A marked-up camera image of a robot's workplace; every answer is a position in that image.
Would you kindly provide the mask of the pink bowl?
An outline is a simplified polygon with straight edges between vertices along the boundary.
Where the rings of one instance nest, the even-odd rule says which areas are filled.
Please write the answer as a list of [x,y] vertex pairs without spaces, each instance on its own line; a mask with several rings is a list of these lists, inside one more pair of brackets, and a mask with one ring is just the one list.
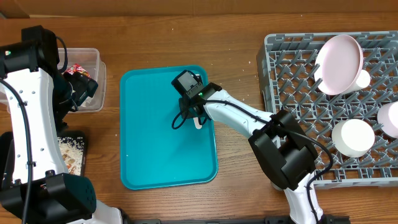
[[377,121],[382,124],[382,130],[388,136],[397,138],[398,136],[398,102],[388,103],[382,106],[377,113]]

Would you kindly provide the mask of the large white plate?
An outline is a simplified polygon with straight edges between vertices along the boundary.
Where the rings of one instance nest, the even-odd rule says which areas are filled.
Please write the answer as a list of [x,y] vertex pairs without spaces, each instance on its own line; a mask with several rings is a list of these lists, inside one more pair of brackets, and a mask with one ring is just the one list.
[[363,69],[363,52],[357,41],[346,34],[329,39],[317,53],[314,79],[327,95],[347,94],[360,90],[357,80]]

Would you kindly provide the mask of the green-white bowl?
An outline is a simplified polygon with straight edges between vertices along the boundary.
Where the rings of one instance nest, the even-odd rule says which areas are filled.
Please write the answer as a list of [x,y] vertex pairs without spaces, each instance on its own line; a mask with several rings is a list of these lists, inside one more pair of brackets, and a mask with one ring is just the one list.
[[372,148],[376,137],[367,122],[348,119],[335,125],[331,138],[335,148],[344,156],[361,157]]

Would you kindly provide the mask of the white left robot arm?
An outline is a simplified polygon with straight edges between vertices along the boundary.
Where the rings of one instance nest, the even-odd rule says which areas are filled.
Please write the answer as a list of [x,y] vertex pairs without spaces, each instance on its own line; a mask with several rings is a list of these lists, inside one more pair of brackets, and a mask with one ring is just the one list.
[[64,117],[93,97],[97,82],[67,72],[62,43],[42,26],[22,29],[22,40],[1,47],[1,87],[12,131],[1,136],[1,205],[23,223],[129,223],[120,208],[96,198],[91,181],[69,173],[58,135]]

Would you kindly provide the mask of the red snack wrapper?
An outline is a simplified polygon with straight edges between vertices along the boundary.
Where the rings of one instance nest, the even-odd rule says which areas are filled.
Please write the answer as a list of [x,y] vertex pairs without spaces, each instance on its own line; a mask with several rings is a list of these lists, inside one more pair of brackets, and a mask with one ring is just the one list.
[[86,78],[91,78],[90,74],[79,64],[75,63],[71,67],[65,70],[63,73],[64,77],[86,77]]

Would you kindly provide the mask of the white paper cup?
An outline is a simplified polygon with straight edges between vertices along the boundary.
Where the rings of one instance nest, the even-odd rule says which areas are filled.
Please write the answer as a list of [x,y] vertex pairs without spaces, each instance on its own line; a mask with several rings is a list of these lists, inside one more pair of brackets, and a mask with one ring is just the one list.
[[371,82],[371,76],[366,70],[361,70],[358,79],[355,82],[355,90],[367,88]]

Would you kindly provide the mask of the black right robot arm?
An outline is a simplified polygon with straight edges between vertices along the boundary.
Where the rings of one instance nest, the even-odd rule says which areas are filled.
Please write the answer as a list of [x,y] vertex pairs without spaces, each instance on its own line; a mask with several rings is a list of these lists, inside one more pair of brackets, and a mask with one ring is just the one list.
[[270,113],[257,110],[233,98],[215,83],[204,85],[189,70],[172,80],[180,94],[178,118],[195,119],[200,128],[207,121],[217,121],[233,128],[248,139],[249,145],[267,178],[287,197],[289,223],[321,223],[314,180],[318,141],[308,137],[296,119],[286,110]]

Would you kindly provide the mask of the white plastic fork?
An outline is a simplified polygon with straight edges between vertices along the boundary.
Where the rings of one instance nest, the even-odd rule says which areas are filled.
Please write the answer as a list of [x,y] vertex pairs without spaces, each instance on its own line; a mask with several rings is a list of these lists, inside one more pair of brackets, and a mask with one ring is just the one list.
[[200,122],[199,118],[197,118],[197,117],[193,118],[193,122],[194,122],[194,125],[195,125],[195,127],[197,129],[201,129],[202,125],[201,125],[201,122]]

